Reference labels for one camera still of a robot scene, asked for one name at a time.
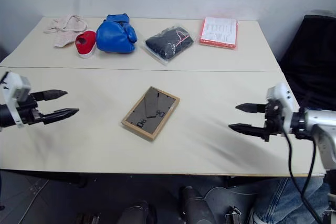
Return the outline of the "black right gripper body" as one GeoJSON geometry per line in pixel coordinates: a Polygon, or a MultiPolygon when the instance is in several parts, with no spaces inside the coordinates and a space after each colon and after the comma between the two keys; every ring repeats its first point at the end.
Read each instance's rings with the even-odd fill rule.
{"type": "Polygon", "coordinates": [[[263,140],[269,142],[271,135],[282,133],[282,110],[283,106],[279,100],[272,100],[265,107],[265,123],[263,140]]]}

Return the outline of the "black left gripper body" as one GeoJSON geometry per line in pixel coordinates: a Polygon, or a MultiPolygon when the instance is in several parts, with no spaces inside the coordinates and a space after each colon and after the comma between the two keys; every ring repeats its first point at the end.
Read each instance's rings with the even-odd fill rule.
{"type": "Polygon", "coordinates": [[[38,111],[38,101],[45,99],[44,92],[35,92],[28,95],[25,101],[18,102],[17,111],[24,124],[32,125],[43,122],[44,115],[38,111]]]}

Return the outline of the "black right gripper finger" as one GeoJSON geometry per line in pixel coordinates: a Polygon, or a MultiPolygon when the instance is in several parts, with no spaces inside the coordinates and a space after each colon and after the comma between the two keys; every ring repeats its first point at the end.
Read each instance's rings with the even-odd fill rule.
{"type": "Polygon", "coordinates": [[[266,132],[266,129],[263,127],[255,127],[249,124],[242,123],[229,124],[228,127],[244,135],[255,136],[263,140],[268,140],[268,134],[266,132]]]}
{"type": "Polygon", "coordinates": [[[236,109],[247,113],[265,113],[265,104],[243,103],[235,106],[236,109]]]}

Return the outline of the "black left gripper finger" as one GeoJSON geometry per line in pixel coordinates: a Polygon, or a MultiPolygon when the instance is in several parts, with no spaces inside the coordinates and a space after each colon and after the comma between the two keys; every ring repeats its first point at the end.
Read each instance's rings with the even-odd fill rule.
{"type": "Polygon", "coordinates": [[[54,111],[53,113],[43,115],[42,122],[46,124],[62,121],[79,112],[79,109],[66,108],[54,111]]]}
{"type": "Polygon", "coordinates": [[[68,94],[67,91],[52,89],[41,92],[35,92],[33,93],[33,97],[36,101],[49,101],[57,99],[66,94],[68,94]]]}

